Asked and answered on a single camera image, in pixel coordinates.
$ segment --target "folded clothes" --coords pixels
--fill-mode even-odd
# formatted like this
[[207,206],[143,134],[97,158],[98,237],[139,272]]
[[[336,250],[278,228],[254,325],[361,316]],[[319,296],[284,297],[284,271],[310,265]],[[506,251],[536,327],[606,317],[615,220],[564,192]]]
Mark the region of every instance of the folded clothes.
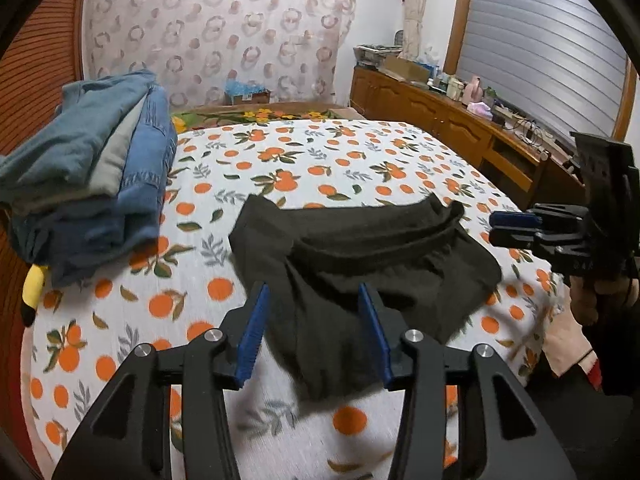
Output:
[[0,160],[0,202],[13,205],[84,186],[114,128],[155,79],[140,70],[65,85],[60,113]]
[[302,210],[249,196],[229,236],[236,269],[247,288],[269,284],[267,342],[311,399],[376,382],[357,315],[360,283],[441,343],[495,290],[500,266],[460,226],[463,214],[434,194],[409,206]]
[[14,214],[12,246],[25,261],[49,265],[53,285],[64,286],[158,238],[176,145],[166,93],[153,86],[133,132],[117,196],[67,202],[44,214]]
[[89,176],[89,181],[78,189],[62,190],[40,198],[18,199],[13,204],[13,211],[21,216],[51,209],[58,204],[71,200],[82,200],[91,196],[116,196],[120,190],[122,171],[127,161],[127,153],[131,144],[133,131],[136,129],[146,94],[122,122],[116,126],[111,137],[104,145],[98,162]]

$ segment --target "cardboard box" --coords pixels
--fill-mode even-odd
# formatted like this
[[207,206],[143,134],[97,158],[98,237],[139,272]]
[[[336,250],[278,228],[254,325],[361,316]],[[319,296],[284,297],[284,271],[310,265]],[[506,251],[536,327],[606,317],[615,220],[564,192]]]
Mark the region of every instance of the cardboard box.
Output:
[[225,105],[268,105],[271,99],[271,92],[268,90],[257,94],[230,96],[225,92]]
[[426,83],[431,77],[431,72],[425,67],[399,57],[387,57],[378,71],[398,81],[421,81]]

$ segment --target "human hand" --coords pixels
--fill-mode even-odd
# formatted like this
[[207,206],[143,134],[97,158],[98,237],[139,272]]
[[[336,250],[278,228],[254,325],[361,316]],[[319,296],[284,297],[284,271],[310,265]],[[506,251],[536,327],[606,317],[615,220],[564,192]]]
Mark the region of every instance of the human hand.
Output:
[[608,307],[631,306],[638,300],[638,280],[631,280],[629,284],[630,279],[624,276],[613,282],[595,282],[593,287],[585,286],[584,279],[576,276],[571,276],[570,281],[571,312],[575,320],[583,326],[591,326],[598,322],[596,294],[601,297],[601,310]]

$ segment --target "denim jacket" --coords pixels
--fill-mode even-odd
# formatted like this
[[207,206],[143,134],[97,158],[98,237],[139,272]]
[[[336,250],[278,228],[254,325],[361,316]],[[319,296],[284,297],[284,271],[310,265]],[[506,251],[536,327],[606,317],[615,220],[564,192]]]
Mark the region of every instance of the denim jacket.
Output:
[[0,160],[0,202],[84,186],[113,129],[155,80],[140,70],[65,85],[56,117]]
[[131,139],[118,195],[68,202],[45,214],[14,215],[12,246],[25,261],[49,265],[52,284],[65,286],[158,238],[176,145],[166,93],[152,86]]

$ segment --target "floral blanket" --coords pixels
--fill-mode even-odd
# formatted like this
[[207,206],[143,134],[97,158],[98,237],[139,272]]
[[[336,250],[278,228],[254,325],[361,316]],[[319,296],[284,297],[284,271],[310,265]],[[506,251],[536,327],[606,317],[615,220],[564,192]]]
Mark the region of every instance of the floral blanket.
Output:
[[[189,130],[201,130],[203,128],[213,128],[215,126],[229,126],[230,124],[251,124],[259,123],[264,126],[270,121],[300,120],[300,119],[339,119],[340,115],[333,110],[318,112],[306,110],[302,113],[295,110],[273,110],[271,108],[258,108],[257,110],[236,110],[235,107],[217,108],[215,111],[192,110],[172,115],[175,130],[182,134]],[[283,104],[281,108],[292,108],[291,105]]]
[[[516,208],[484,176],[405,123],[266,122],[271,112],[258,113],[259,123],[180,136],[153,247],[104,266],[91,280],[46,288],[31,361],[22,372],[38,437],[54,462],[137,344],[184,345],[244,303],[227,236],[251,193],[282,208],[409,204],[430,193],[446,203],[459,200],[466,208],[463,227],[492,252],[504,279],[450,345],[490,344],[522,382],[536,365],[545,327],[561,304],[557,280],[548,263],[527,251],[489,245],[489,213]],[[196,124],[180,117],[185,128]],[[263,344],[244,389],[225,394],[241,477],[385,479],[402,395],[375,390],[321,404],[298,402],[292,379]],[[455,387],[447,388],[447,406],[448,464],[458,445]],[[170,415],[177,480],[184,478],[181,410],[175,386]]]

